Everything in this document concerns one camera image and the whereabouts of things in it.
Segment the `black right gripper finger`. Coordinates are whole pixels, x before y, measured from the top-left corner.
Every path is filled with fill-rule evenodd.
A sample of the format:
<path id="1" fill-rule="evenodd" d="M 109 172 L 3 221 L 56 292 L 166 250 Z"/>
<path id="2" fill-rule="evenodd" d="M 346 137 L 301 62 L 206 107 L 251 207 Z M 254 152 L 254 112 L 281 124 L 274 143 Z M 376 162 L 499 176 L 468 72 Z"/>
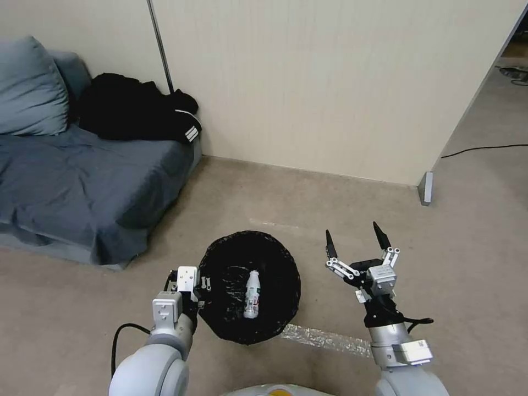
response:
<path id="1" fill-rule="evenodd" d="M 326 267 L 340 277 L 346 284 L 352 286 L 365 285 L 365 268 L 366 261 L 351 263 L 350 265 L 338 258 L 330 231 L 326 229 Z"/>
<path id="2" fill-rule="evenodd" d="M 387 234 L 382 231 L 376 221 L 373 221 L 373 229 L 382 250 L 382 265 L 387 265 L 394 269 L 400 255 L 400 248 L 391 245 Z"/>

